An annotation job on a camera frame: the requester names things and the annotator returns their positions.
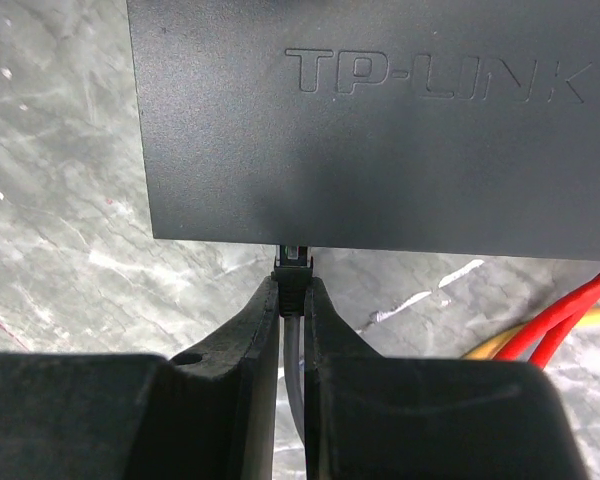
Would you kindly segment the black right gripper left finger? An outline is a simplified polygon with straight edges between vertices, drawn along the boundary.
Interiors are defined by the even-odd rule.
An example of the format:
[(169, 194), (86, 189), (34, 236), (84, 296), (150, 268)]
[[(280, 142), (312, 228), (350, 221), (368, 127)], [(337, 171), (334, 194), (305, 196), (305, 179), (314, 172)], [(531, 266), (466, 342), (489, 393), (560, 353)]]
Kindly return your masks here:
[(268, 479), (278, 288), (172, 358), (0, 353), (0, 479)]

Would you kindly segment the black network switch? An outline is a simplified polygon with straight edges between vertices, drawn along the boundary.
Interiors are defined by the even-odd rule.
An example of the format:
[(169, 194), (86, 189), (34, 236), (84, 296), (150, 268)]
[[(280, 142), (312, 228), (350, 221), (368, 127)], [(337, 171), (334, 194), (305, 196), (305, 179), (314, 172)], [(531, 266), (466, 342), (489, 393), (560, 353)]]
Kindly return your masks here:
[(158, 239), (600, 261), (600, 1), (131, 1)]

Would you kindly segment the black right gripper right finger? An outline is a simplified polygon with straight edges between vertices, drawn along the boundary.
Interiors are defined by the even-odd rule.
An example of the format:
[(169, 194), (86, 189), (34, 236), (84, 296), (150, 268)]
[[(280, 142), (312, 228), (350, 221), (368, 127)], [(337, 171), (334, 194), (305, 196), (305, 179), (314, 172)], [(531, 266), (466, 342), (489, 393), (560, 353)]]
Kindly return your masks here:
[(524, 362), (385, 357), (305, 296), (311, 479), (584, 479), (560, 396)]

